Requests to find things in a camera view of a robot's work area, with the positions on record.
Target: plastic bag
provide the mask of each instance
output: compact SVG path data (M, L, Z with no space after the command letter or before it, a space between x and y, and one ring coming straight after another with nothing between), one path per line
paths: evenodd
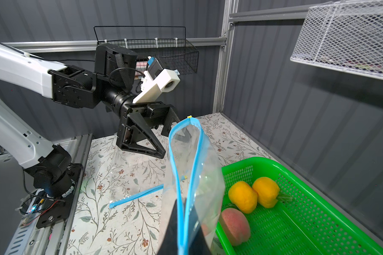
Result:
M225 184L218 156L199 120L187 118L169 134L171 169L166 170L162 195L159 246L173 206L177 202L177 246L179 255L188 249L202 228L210 247L221 212Z
M167 151L168 138L162 136L161 131L162 126L153 130ZM115 134L113 145L116 144L116 139ZM147 139L138 142L138 144L153 148ZM109 173L110 208L163 189L165 168L169 164L167 157L159 159L140 153L123 151L115 145L112 158L112 164L109 166L111 169Z

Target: table surface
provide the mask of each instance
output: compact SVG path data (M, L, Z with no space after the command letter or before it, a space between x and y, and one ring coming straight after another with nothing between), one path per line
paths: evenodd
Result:
M220 113L198 117L223 166L248 157L275 160ZM154 130L167 148L167 137ZM162 190L109 209L111 191L162 184L164 159L115 152L114 136L94 139L82 181L66 254L156 254Z

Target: gray wall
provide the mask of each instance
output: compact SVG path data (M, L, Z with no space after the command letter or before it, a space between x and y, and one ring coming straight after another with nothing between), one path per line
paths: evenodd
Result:
M302 23L237 23L223 112L383 239L383 81L291 62Z
M95 40L98 25L185 26L187 38L218 37L223 11L224 0L0 0L0 42ZM126 32L138 39L143 30Z
M95 25L186 26L188 38L218 37L224 0L91 0L91 1L1 1L0 41L95 40ZM101 31L99 37L172 38L179 29L118 29ZM181 82L158 100L173 104L179 117L211 113L219 47L199 47L197 74L181 75ZM48 59L94 59L95 52L38 54ZM93 62L68 61L93 71ZM0 81L0 97L33 129L47 139L58 140L93 133L94 137L116 132L118 118L106 113L101 103L95 109L73 109L43 98L27 89Z

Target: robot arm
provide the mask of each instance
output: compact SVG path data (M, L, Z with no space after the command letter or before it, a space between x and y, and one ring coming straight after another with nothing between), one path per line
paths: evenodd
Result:
M162 92L174 89L179 78L174 71L166 69L164 61L154 59L149 69L153 74L145 72L142 93L134 95L130 90L136 59L137 54L129 49L98 45L95 71L90 72L0 44L0 80L74 108L94 108L102 101L108 111L120 118L116 143L119 148L163 158L166 151L151 128L164 125L162 135L168 136L172 122L179 122L179 118L172 105L154 100ZM111 77L118 68L120 71ZM137 144L144 139L155 149ZM34 131L1 100L0 145L34 177L36 188L43 188L51 197L63 196L71 189L66 174L67 168L71 168L71 156Z

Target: peach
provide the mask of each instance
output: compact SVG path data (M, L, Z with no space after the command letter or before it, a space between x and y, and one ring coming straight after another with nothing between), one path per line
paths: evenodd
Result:
M250 225L247 218L239 210L225 209L221 212L219 221L232 246L240 245L250 238Z

